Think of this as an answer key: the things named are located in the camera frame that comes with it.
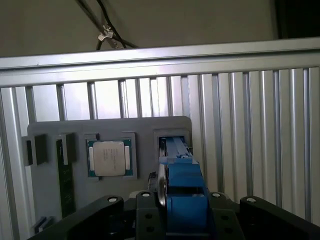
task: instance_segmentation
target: screw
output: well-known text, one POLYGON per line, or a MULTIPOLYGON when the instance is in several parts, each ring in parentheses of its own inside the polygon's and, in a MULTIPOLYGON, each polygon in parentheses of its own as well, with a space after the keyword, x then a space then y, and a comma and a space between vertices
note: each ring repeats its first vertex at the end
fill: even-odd
POLYGON ((256 202, 256 200, 251 198, 251 197, 247 198, 246 201, 250 202, 250 203, 255 203, 256 202))
POLYGON ((220 194, 219 193, 212 193, 212 196, 215 197, 215 198, 220 198, 220 194))
POLYGON ((116 198, 116 197, 110 197, 110 198, 108 199, 108 201, 109 201, 110 203, 113 203, 113 202, 117 201, 117 198, 116 198))

